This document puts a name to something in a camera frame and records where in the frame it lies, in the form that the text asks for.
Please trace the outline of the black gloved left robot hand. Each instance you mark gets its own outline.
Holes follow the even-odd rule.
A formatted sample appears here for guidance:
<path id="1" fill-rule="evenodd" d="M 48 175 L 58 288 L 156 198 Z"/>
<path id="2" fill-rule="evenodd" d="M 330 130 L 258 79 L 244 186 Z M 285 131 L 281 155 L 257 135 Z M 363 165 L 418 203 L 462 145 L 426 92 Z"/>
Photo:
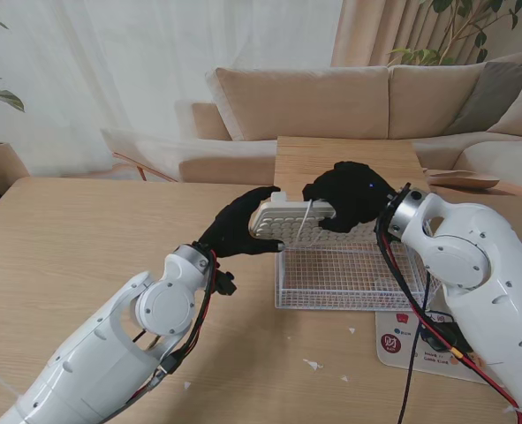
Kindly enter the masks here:
<path id="1" fill-rule="evenodd" d="M 281 252 L 284 249 L 282 241 L 255 238 L 249 231 L 252 214 L 272 193 L 280 191 L 277 186 L 261 186 L 239 196 L 216 215 L 198 243 L 212 250 L 218 258 Z"/>

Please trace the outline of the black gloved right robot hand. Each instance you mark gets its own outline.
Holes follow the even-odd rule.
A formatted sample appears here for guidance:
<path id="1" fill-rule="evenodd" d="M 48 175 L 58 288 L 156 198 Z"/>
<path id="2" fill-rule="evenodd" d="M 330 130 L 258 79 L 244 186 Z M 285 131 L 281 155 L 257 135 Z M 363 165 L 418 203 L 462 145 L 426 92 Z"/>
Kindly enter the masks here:
<path id="1" fill-rule="evenodd" d="M 335 163 L 303 191 L 304 201 L 326 201 L 336 212 L 319 225 L 327 231 L 348 233 L 360 223 L 374 221 L 397 195 L 367 164 Z"/>

